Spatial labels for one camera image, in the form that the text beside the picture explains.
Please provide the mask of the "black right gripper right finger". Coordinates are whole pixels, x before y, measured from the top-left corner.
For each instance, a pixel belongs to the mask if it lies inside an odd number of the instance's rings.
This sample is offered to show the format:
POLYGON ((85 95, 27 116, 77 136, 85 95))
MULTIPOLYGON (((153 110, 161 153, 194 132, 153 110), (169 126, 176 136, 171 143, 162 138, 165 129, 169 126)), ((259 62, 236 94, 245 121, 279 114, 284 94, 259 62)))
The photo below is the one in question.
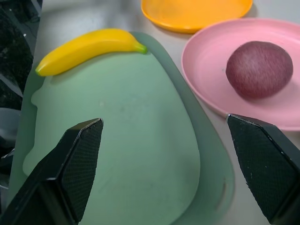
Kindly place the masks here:
POLYGON ((300 223, 300 150, 274 125, 229 114, 240 169, 272 225, 300 223))

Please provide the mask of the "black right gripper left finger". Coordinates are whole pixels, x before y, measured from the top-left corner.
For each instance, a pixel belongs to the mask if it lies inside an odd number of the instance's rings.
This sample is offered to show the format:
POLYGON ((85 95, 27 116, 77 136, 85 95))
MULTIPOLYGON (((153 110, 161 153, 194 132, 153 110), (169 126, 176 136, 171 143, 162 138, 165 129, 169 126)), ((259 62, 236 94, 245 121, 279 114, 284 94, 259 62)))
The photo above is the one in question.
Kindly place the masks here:
POLYGON ((96 175, 103 121, 69 128, 33 169, 0 217, 2 225, 77 225, 96 175))

